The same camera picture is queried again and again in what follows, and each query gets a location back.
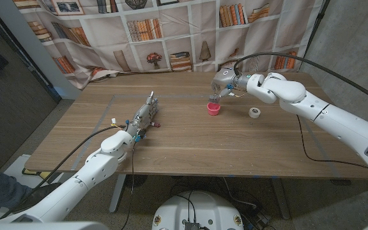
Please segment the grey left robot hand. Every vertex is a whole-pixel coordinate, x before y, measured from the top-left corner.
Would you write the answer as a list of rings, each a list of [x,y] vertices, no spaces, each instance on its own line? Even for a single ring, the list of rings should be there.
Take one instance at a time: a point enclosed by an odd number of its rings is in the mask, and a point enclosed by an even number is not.
[[[136,111],[125,131],[132,137],[135,137],[140,130],[147,129],[150,126],[157,112],[158,99],[154,97],[154,92],[152,91],[147,97],[146,102]]]

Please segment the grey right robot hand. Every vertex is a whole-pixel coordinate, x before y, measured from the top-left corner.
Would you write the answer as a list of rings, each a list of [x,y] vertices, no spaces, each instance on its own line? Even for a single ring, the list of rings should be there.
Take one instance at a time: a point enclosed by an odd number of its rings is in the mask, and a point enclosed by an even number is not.
[[[242,75],[236,75],[231,68],[221,68],[218,71],[212,82],[211,88],[213,95],[210,98],[219,99],[226,96],[235,89],[238,91],[246,91],[248,78]]]

